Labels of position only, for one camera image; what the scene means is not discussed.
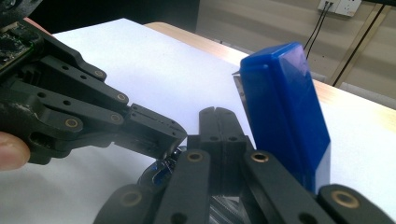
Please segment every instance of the screw hole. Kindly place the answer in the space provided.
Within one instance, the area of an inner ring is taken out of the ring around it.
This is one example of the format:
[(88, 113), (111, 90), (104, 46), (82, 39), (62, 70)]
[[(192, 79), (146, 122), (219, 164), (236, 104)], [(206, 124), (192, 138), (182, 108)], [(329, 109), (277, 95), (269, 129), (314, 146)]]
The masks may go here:
[(122, 195), (120, 202), (125, 207), (131, 207), (139, 204), (142, 198), (142, 194), (139, 191), (129, 191)]
[(120, 117), (118, 115), (111, 115), (111, 119), (113, 121), (120, 121)]
[(172, 224), (185, 224), (187, 222), (187, 217), (181, 213), (174, 213), (171, 216), (171, 223)]
[(120, 100), (124, 101), (126, 99), (126, 97), (122, 94), (118, 94), (117, 98), (119, 98)]
[(269, 160), (268, 156), (265, 154), (262, 154), (260, 152), (255, 152), (251, 155), (251, 159), (253, 159), (256, 162), (267, 162)]
[(359, 206), (361, 206), (359, 200), (355, 196), (342, 190), (333, 191), (332, 199), (336, 203), (347, 208), (358, 208)]
[(197, 162), (197, 161), (201, 161), (203, 157), (204, 157), (204, 156), (203, 156), (201, 153), (192, 152), (192, 153), (190, 153), (190, 154), (187, 156), (187, 159), (188, 159), (189, 161)]
[(103, 76), (103, 72), (102, 71), (95, 71), (95, 74), (99, 77)]
[(75, 119), (67, 119), (64, 124), (69, 128), (76, 128), (78, 126), (78, 122)]

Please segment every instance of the wall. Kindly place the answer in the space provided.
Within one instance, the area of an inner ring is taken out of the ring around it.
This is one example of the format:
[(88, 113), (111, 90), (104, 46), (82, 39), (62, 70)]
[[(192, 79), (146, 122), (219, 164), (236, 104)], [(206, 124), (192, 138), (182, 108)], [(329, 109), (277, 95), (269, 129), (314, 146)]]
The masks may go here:
[(378, 27), (346, 83), (396, 99), (396, 8)]
[[(319, 0), (201, 0), (197, 34), (250, 51), (290, 41), (304, 45), (320, 16), (318, 3)], [(362, 2), (353, 18), (328, 14), (309, 55), (313, 72), (326, 79), (336, 72), (374, 8), (374, 3)], [(394, 14), (393, 8), (346, 82), (396, 99)]]

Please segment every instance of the white tabletop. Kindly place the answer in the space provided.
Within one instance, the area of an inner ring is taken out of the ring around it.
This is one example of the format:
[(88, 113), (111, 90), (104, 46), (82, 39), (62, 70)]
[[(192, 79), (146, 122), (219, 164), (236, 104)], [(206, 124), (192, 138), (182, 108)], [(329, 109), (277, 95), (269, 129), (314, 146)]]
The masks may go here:
[[(198, 134), (200, 110), (220, 106), (251, 136), (231, 76), (235, 65), (127, 20), (55, 36), (106, 71), (106, 83), (131, 103), (174, 119), (188, 134)], [(395, 133), (365, 122), (364, 111), (321, 106), (332, 138), (332, 183), (358, 190), (396, 219)], [(0, 223), (92, 223), (111, 193), (152, 162), (116, 146), (84, 147), (46, 166), (2, 172)]]

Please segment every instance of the blue box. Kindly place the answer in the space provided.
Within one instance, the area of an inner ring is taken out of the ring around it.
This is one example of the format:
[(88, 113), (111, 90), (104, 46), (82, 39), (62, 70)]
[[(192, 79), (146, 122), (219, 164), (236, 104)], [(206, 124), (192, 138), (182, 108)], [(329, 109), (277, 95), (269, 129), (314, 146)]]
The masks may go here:
[(241, 61), (242, 85), (257, 149), (273, 153), (308, 190), (330, 183), (330, 136), (296, 42)]

